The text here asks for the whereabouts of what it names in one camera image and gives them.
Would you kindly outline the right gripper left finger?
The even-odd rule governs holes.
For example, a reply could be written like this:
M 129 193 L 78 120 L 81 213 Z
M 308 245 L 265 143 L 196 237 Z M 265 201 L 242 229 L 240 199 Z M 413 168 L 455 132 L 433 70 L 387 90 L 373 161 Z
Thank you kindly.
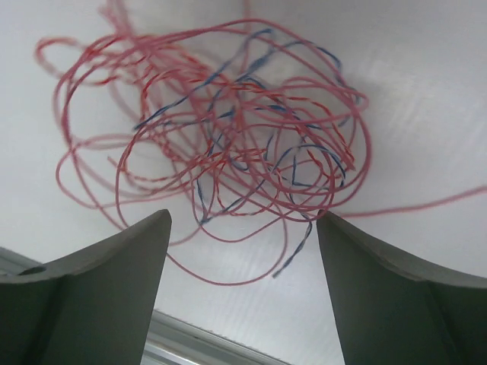
M 160 210 L 52 262 L 1 278 L 3 364 L 138 364 L 170 239 Z

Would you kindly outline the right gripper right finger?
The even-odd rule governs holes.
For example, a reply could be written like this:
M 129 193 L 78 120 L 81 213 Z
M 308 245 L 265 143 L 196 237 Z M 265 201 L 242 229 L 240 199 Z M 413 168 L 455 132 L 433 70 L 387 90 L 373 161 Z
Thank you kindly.
M 486 280 L 327 212 L 318 240 L 347 364 L 484 364 Z

